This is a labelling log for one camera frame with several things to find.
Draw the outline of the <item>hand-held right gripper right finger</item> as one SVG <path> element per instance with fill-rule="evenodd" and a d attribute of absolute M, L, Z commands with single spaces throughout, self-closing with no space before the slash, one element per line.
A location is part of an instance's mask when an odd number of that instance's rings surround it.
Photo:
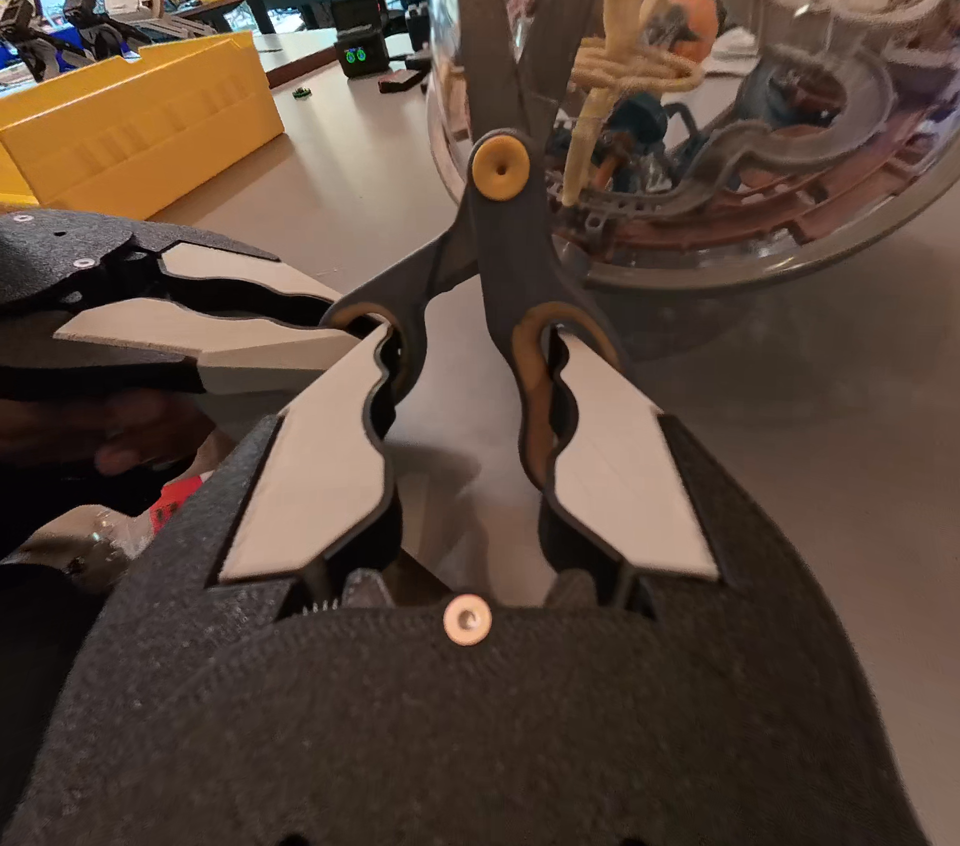
<path fill-rule="evenodd" d="M 718 580 L 663 412 L 572 332 L 558 330 L 556 348 L 566 414 L 547 464 L 551 511 L 617 565 Z"/>

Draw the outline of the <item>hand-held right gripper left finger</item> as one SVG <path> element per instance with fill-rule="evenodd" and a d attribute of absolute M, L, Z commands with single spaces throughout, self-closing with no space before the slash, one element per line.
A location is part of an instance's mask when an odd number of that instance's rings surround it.
<path fill-rule="evenodd" d="M 384 441 L 396 419 L 399 340 L 378 326 L 280 413 L 219 572 L 221 584 L 328 564 L 386 515 Z"/>

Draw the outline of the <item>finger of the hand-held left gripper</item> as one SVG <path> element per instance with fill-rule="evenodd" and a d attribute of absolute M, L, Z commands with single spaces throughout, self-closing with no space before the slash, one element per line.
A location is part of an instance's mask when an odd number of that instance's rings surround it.
<path fill-rule="evenodd" d="M 219 317 L 172 300 L 131 299 L 78 312 L 53 332 L 110 391 L 199 396 L 297 395 L 326 374 L 376 387 L 376 337 L 262 317 Z"/>
<path fill-rule="evenodd" d="M 166 296 L 227 319 L 319 323 L 341 294 L 286 263 L 179 243 L 158 259 Z"/>

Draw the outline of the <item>grey handled scissors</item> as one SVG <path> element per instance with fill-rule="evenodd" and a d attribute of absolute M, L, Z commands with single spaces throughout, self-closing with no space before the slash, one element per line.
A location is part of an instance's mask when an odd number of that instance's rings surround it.
<path fill-rule="evenodd" d="M 554 448 L 553 380 L 542 351 L 552 324 L 574 324 L 617 372 L 626 354 L 609 321 L 563 268 L 551 238 L 544 153 L 594 0 L 539 0 L 517 59 L 505 0 L 457 0 L 471 150 L 453 224 L 434 241 L 332 305 L 320 324 L 346 329 L 366 314 L 400 336 L 393 380 L 406 396 L 426 361 L 427 305 L 478 275 L 487 331 L 521 400 L 519 454 L 542 489 Z"/>

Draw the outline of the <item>person's left hand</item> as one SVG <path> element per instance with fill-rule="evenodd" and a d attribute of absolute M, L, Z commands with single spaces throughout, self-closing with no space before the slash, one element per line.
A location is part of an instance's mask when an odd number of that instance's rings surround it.
<path fill-rule="evenodd" d="M 194 457 L 215 424 L 188 396 L 1 401 L 1 460 L 16 468 L 91 463 L 105 476 Z"/>

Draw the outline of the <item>yellow plastic bin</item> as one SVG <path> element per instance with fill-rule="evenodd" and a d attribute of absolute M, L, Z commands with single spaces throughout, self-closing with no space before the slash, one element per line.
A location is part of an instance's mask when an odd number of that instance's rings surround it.
<path fill-rule="evenodd" d="M 251 33 L 153 45 L 2 97 L 1 210 L 148 219 L 283 133 Z"/>

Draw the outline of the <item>spare hand-held gripper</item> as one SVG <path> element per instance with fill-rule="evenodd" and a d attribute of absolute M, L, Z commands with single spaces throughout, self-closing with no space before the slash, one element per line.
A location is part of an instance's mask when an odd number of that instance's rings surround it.
<path fill-rule="evenodd" d="M 1 13 L 1 38 L 17 52 L 38 84 L 94 64 L 86 50 L 42 31 L 33 20 L 34 7 L 29 0 L 8 0 Z"/>
<path fill-rule="evenodd" d="M 97 12 L 98 0 L 64 0 L 63 18 L 78 32 L 84 49 L 94 60 L 139 55 L 152 41 L 137 28 Z"/>

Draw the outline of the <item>small black case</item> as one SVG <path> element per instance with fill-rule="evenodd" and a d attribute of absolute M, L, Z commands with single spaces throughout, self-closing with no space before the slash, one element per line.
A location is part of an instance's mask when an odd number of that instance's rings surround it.
<path fill-rule="evenodd" d="M 391 71 L 378 0 L 341 0 L 330 12 L 336 32 L 335 52 L 344 76 L 363 79 Z"/>

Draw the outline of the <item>clear maze puzzle ball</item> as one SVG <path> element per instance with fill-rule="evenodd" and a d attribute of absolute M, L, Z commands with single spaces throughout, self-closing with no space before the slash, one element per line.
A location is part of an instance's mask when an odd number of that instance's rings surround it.
<path fill-rule="evenodd" d="M 754 286 L 958 183 L 958 0 L 431 0 L 430 144 L 457 202 L 498 102 L 542 145 L 590 285 Z"/>

